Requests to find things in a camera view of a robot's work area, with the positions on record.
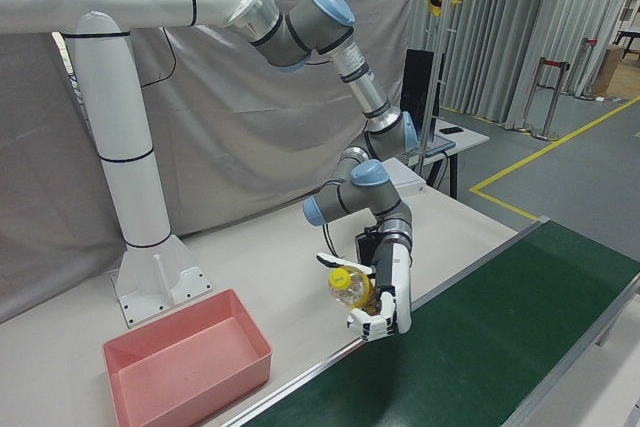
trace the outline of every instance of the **plastic bottle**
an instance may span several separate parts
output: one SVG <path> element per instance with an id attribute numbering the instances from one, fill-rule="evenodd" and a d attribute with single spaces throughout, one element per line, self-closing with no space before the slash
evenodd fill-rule
<path id="1" fill-rule="evenodd" d="M 329 274 L 329 290 L 338 302 L 350 309 L 362 309 L 369 315 L 378 313 L 371 280 L 353 267 L 336 267 Z"/>

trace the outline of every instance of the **yellow bottle cap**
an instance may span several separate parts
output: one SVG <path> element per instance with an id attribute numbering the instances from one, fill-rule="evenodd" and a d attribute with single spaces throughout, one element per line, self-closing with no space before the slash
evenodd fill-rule
<path id="1" fill-rule="evenodd" d="M 337 267 L 329 274 L 329 285 L 337 290 L 346 290 L 351 285 L 349 271 L 342 267 Z"/>

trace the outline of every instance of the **gray floor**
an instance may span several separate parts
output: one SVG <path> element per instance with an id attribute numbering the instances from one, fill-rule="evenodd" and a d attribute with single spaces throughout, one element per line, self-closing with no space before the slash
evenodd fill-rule
<path id="1" fill-rule="evenodd" d="M 543 124 L 550 95 L 543 90 L 536 96 L 529 116 L 532 125 Z M 562 96 L 551 130 L 566 135 L 625 102 Z M 526 227 L 529 219 L 469 189 L 549 144 L 468 115 L 445 111 L 443 117 L 491 137 L 460 155 L 458 200 L 515 230 Z M 445 177 L 441 190 L 446 191 L 446 183 Z M 639 186 L 640 102 L 636 102 L 482 191 L 640 260 Z"/>

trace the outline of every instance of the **pink plastic bin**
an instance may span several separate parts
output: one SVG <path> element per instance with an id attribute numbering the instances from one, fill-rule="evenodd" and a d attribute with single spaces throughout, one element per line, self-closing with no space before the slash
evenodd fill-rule
<path id="1" fill-rule="evenodd" d="M 120 427 L 186 427 L 269 379 L 271 347 L 233 290 L 104 345 Z"/>

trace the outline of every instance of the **white table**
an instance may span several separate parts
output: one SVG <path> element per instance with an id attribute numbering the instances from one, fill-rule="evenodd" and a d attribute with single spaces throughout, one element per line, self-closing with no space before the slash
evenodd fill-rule
<path id="1" fill-rule="evenodd" d="M 412 296 L 418 298 L 514 235 L 433 189 L 410 197 Z M 331 224 L 337 251 L 374 219 Z M 273 348 L 271 379 L 206 423 L 219 426 L 354 340 L 346 309 L 327 292 L 321 230 L 299 204 L 186 242 L 213 282 L 236 290 Z M 0 324 L 0 418 L 11 427 L 114 427 L 102 344 L 127 331 L 108 273 Z"/>
<path id="2" fill-rule="evenodd" d="M 445 153 L 437 153 L 434 155 L 430 155 L 424 158 L 423 168 L 424 166 L 433 164 L 430 174 L 427 177 L 427 185 L 433 186 L 438 173 L 442 167 L 442 163 L 444 160 L 449 159 L 450 162 L 450 177 L 449 177 L 449 196 L 454 199 L 458 198 L 458 154 L 464 152 L 465 150 L 469 150 L 477 145 L 484 144 L 489 141 L 489 137 L 486 135 L 479 134 L 474 132 L 473 130 L 469 130 L 463 127 L 462 132 L 456 132 L 453 134 L 443 134 L 440 132 L 441 129 L 447 127 L 459 127 L 455 124 L 451 124 L 449 122 L 445 122 L 441 119 L 436 119 L 436 130 L 435 133 L 440 137 L 443 137 L 447 140 L 451 140 L 456 143 L 455 146 L 447 149 Z M 409 158 L 407 161 L 407 165 L 409 167 L 414 168 L 419 162 L 419 155 L 414 155 Z"/>

